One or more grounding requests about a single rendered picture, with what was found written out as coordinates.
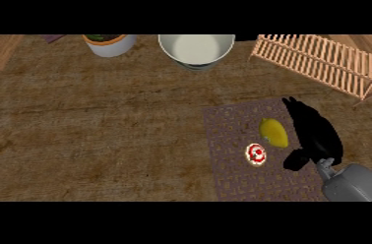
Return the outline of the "pale wooden tiered shelf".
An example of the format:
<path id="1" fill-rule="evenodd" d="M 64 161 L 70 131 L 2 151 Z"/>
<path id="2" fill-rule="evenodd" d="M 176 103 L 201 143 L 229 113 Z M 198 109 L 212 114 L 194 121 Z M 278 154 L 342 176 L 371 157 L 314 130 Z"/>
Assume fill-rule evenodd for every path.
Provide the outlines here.
<path id="1" fill-rule="evenodd" d="M 252 57 L 358 98 L 372 98 L 372 53 L 315 34 L 260 34 Z"/>

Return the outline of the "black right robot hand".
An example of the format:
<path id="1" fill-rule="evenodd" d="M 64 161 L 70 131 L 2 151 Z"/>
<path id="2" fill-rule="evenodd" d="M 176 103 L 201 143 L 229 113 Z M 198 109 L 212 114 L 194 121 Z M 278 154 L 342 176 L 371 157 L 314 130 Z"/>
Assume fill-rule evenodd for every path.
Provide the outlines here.
<path id="1" fill-rule="evenodd" d="M 333 165 L 342 164 L 343 143 L 330 121 L 318 110 L 293 96 L 283 98 L 283 102 L 293 118 L 302 146 L 286 158 L 284 168 L 300 171 L 311 161 L 319 163 L 328 158 L 334 159 Z"/>

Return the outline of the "white plant pot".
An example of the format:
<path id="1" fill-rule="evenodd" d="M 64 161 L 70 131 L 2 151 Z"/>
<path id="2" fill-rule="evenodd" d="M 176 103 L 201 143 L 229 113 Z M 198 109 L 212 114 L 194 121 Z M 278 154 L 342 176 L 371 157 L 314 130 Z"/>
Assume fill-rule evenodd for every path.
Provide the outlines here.
<path id="1" fill-rule="evenodd" d="M 131 51 L 136 44 L 138 36 L 135 34 L 122 34 L 117 38 L 108 41 L 94 41 L 86 35 L 83 35 L 83 39 L 98 56 L 117 57 Z"/>

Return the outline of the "red and white cupcake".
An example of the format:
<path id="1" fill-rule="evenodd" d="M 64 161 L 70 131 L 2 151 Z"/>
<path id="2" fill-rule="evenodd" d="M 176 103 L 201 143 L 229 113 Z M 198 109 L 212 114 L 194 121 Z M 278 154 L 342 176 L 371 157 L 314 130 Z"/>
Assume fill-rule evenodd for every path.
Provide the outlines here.
<path id="1" fill-rule="evenodd" d="M 246 158 L 247 162 L 255 166 L 260 167 L 268 159 L 268 153 L 263 145 L 260 144 L 250 144 L 246 148 Z"/>

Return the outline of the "purple flat object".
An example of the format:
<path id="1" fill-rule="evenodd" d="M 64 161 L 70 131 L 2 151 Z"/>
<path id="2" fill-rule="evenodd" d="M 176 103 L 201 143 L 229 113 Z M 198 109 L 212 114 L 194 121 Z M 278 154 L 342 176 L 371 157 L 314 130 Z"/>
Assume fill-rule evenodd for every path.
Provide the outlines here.
<path id="1" fill-rule="evenodd" d="M 58 41 L 64 37 L 64 34 L 43 34 L 42 38 L 48 43 Z"/>

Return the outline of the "yellow lemon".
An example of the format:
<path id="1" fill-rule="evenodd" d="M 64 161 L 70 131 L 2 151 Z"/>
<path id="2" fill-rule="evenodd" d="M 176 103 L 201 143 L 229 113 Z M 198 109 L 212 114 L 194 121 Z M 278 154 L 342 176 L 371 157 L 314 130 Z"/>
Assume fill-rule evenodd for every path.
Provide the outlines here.
<path id="1" fill-rule="evenodd" d="M 288 133 L 283 123 L 274 118 L 263 118 L 259 125 L 259 133 L 268 143 L 277 148 L 290 146 Z"/>

